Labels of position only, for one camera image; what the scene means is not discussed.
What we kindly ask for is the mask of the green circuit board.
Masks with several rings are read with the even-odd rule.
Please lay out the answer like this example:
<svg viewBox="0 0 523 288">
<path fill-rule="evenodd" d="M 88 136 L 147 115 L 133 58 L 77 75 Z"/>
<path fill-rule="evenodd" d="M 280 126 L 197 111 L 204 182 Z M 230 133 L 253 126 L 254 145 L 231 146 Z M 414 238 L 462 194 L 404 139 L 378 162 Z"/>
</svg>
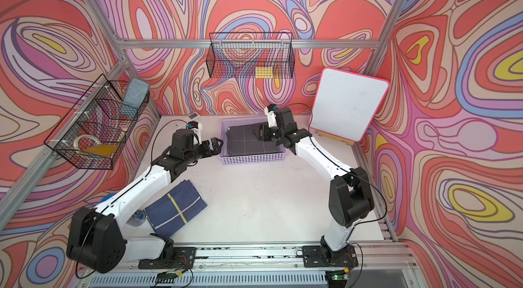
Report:
<svg viewBox="0 0 523 288">
<path fill-rule="evenodd" d="M 350 270 L 345 268 L 343 270 L 329 270 L 326 271 L 327 281 L 348 281 L 350 278 Z"/>
<path fill-rule="evenodd" d="M 162 272 L 156 276 L 155 282 L 171 281 L 183 275 L 183 271 Z"/>
</svg>

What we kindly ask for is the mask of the white remote control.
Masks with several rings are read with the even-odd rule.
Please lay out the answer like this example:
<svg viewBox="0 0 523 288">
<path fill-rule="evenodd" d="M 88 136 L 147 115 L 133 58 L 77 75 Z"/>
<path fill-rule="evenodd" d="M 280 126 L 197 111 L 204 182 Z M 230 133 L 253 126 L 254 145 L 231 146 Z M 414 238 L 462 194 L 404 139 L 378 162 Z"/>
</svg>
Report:
<svg viewBox="0 0 523 288">
<path fill-rule="evenodd" d="M 200 115 L 197 113 L 197 112 L 193 112 L 192 114 L 190 114 L 188 116 L 189 120 L 190 121 L 195 121 L 196 119 L 198 119 L 200 117 Z"/>
</svg>

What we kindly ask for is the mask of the aluminium rail frame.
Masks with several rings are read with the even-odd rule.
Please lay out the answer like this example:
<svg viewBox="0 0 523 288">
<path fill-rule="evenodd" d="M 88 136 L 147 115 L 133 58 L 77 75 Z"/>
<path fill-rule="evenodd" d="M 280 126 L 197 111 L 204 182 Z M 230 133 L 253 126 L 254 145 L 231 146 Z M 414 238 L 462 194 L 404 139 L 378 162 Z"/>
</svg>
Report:
<svg viewBox="0 0 523 288">
<path fill-rule="evenodd" d="M 195 247 L 193 268 L 140 270 L 139 262 L 118 265 L 99 274 L 82 267 L 71 287 L 427 287 L 413 252 L 405 243 L 372 241 L 353 245 L 359 266 L 348 281 L 327 281 L 326 271 L 342 267 L 305 268 L 301 248 L 314 243 L 177 244 Z M 183 271 L 156 283 L 159 273 Z"/>
</svg>

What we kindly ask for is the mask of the green circuit board right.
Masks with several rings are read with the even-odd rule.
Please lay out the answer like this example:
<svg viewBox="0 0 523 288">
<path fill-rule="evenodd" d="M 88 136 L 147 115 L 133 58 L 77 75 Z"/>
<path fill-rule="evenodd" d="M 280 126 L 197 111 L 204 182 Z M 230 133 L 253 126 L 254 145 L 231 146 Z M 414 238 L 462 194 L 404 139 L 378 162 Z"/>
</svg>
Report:
<svg viewBox="0 0 523 288">
<path fill-rule="evenodd" d="M 327 281 L 348 281 L 350 278 L 350 270 L 345 268 L 343 270 L 329 270 L 326 271 Z"/>
</svg>

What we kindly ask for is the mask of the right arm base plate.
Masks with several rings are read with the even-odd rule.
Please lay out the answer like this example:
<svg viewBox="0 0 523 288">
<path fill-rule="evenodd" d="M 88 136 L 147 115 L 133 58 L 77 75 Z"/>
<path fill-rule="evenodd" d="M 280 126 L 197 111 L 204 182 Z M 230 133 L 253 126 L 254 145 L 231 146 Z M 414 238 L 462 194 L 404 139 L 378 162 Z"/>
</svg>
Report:
<svg viewBox="0 0 523 288">
<path fill-rule="evenodd" d="M 359 266 L 358 256 L 351 245 L 340 251 L 331 251 L 327 246 L 305 245 L 301 248 L 305 268 L 342 267 L 353 269 Z"/>
</svg>

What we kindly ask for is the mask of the blue-lid clear jar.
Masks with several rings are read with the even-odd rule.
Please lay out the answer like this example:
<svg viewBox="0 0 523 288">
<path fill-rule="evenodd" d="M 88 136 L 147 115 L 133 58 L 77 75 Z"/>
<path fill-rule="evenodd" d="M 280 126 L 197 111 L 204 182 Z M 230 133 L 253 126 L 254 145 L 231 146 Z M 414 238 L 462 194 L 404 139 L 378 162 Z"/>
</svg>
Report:
<svg viewBox="0 0 523 288">
<path fill-rule="evenodd" d="M 102 198 L 101 202 L 105 202 L 112 198 L 115 194 L 108 194 Z M 140 227 L 147 220 L 147 214 L 144 210 L 137 210 L 128 220 L 127 224 L 132 227 Z"/>
</svg>

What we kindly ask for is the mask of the yellow card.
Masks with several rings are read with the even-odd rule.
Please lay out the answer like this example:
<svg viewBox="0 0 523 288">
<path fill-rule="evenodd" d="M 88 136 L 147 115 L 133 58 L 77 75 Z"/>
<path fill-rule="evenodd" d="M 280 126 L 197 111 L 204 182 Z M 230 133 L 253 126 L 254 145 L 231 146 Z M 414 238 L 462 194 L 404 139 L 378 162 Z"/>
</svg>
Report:
<svg viewBox="0 0 523 288">
<path fill-rule="evenodd" d="M 90 153 L 92 155 L 97 155 L 101 157 L 110 157 L 118 149 L 117 145 L 93 145 L 84 150 L 85 153 Z"/>
</svg>

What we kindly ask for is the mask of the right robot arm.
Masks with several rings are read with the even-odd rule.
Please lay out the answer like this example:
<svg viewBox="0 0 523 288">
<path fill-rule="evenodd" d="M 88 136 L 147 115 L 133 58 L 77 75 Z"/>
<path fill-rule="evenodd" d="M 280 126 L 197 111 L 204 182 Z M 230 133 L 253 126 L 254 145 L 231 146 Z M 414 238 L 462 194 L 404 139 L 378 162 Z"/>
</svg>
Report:
<svg viewBox="0 0 523 288">
<path fill-rule="evenodd" d="M 327 152 L 306 129 L 300 129 L 289 108 L 270 104 L 264 109 L 267 122 L 259 129 L 261 141 L 273 141 L 305 160 L 329 186 L 328 209 L 332 216 L 327 233 L 320 240 L 325 258 L 345 250 L 355 228 L 375 208 L 373 186 L 363 168 L 350 168 Z"/>
</svg>

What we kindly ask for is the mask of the navy yellow-striped pillowcase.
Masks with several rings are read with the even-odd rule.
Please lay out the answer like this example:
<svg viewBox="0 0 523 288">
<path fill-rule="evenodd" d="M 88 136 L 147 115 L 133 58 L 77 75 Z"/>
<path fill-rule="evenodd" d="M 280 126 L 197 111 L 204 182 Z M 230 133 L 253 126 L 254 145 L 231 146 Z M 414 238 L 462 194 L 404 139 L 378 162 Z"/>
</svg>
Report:
<svg viewBox="0 0 523 288">
<path fill-rule="evenodd" d="M 147 219 L 158 236 L 170 237 L 199 215 L 207 203 L 190 180 L 145 208 Z"/>
</svg>

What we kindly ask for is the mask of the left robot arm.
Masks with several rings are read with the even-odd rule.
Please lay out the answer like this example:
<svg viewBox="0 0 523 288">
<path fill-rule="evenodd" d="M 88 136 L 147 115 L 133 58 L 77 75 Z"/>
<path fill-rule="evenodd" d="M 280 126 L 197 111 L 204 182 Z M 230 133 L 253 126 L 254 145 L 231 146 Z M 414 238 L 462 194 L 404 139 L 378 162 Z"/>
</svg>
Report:
<svg viewBox="0 0 523 288">
<path fill-rule="evenodd" d="M 66 256 L 101 274 L 121 262 L 174 261 L 177 257 L 172 239 L 157 234 L 126 239 L 122 229 L 147 200 L 178 179 L 190 165 L 219 155 L 222 147 L 219 138 L 202 140 L 198 128 L 175 131 L 171 145 L 142 175 L 94 208 L 82 207 L 73 214 Z"/>
</svg>

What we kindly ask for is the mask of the purple plastic basket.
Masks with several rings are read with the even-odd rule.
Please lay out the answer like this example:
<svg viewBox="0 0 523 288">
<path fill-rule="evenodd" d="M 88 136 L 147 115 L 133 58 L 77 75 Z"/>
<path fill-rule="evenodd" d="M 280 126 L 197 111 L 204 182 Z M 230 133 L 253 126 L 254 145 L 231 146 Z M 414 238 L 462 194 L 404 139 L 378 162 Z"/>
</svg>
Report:
<svg viewBox="0 0 523 288">
<path fill-rule="evenodd" d="M 273 141 L 258 140 L 259 129 L 265 117 L 247 117 L 222 120 L 220 158 L 225 165 L 283 161 L 287 150 Z"/>
</svg>

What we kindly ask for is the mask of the grey blue sponge block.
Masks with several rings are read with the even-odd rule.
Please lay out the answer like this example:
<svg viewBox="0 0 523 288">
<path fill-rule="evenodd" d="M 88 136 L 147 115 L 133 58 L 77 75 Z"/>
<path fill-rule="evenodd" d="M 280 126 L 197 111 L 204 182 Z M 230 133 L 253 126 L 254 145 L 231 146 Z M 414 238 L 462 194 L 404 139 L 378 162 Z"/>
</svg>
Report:
<svg viewBox="0 0 523 288">
<path fill-rule="evenodd" d="M 138 109 L 148 95 L 149 87 L 150 85 L 147 82 L 138 78 L 132 78 L 127 86 L 123 104 Z"/>
</svg>

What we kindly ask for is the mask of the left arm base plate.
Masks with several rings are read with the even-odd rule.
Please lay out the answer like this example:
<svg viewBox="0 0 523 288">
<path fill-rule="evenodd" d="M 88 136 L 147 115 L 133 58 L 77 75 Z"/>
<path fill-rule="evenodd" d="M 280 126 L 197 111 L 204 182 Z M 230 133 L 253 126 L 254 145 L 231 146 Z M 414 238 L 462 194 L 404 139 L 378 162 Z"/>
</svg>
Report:
<svg viewBox="0 0 523 288">
<path fill-rule="evenodd" d="M 138 268 L 140 270 L 170 270 L 181 269 L 186 266 L 193 268 L 195 259 L 195 247 L 168 247 L 156 259 L 140 260 Z"/>
</svg>

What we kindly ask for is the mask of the wooden easel stand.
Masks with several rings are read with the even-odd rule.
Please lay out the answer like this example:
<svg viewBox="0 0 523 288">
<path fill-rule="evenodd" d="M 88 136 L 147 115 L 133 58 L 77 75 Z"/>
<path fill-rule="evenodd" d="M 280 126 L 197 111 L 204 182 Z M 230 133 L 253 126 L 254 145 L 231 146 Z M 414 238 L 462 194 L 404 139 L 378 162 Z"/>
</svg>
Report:
<svg viewBox="0 0 523 288">
<path fill-rule="evenodd" d="M 333 135 L 333 134 L 329 134 L 325 131 L 318 131 L 317 134 L 321 137 L 324 137 L 324 138 L 329 138 L 331 140 L 335 140 L 335 141 L 338 141 L 338 142 L 342 142 L 344 143 L 345 145 L 347 146 L 353 146 L 355 144 L 355 142 L 353 140 L 349 140 L 347 138 L 342 138 L 340 136 L 336 136 L 336 135 Z"/>
</svg>

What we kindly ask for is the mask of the dark grey checked pillowcase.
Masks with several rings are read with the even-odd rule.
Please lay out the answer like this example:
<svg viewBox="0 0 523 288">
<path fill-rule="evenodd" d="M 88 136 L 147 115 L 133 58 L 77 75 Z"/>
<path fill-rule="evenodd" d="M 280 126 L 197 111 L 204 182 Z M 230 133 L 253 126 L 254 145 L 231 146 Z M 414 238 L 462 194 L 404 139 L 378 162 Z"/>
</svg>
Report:
<svg viewBox="0 0 523 288">
<path fill-rule="evenodd" d="M 227 156 L 252 156 L 280 153 L 276 142 L 259 140 L 261 123 L 229 127 L 227 136 Z"/>
</svg>

